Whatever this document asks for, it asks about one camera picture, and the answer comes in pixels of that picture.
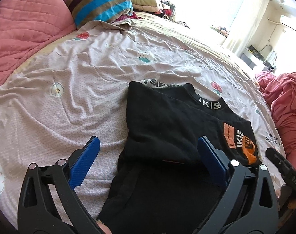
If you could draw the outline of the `left hand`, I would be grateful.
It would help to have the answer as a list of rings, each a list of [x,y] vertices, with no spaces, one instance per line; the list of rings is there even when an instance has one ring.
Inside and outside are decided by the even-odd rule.
[[[100,220],[96,221],[96,224],[100,227],[100,229],[105,233],[105,234],[112,234],[110,229]]]

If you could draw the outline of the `right hand thumb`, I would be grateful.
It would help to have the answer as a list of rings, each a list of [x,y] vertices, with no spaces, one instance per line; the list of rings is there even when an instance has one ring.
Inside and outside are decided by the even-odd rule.
[[[276,198],[279,199],[281,196],[281,188],[277,189],[275,193],[276,193]]]

